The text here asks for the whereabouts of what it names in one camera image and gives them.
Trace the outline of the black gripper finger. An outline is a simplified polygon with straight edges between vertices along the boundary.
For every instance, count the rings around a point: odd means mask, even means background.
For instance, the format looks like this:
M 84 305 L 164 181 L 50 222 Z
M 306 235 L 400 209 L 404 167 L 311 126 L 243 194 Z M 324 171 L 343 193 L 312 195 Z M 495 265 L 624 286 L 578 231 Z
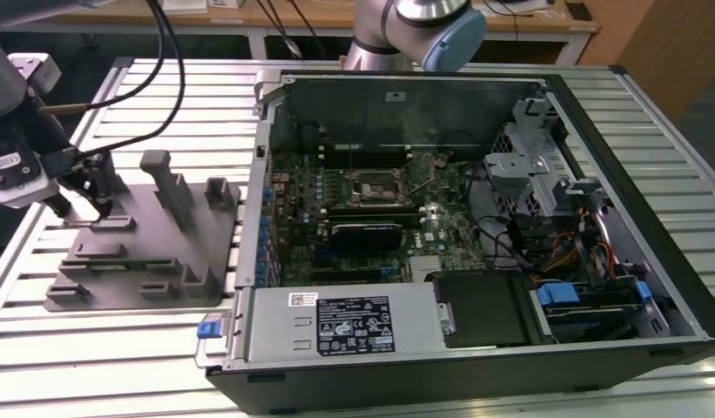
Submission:
M 83 173 L 87 175 L 88 185 L 84 189 L 88 201 L 98 211 L 99 217 L 111 215 L 114 208 L 114 186 L 116 174 L 110 152 L 102 152 L 84 159 Z
M 68 216 L 72 209 L 70 200 L 60 192 L 46 198 L 46 206 L 60 219 L 64 219 Z

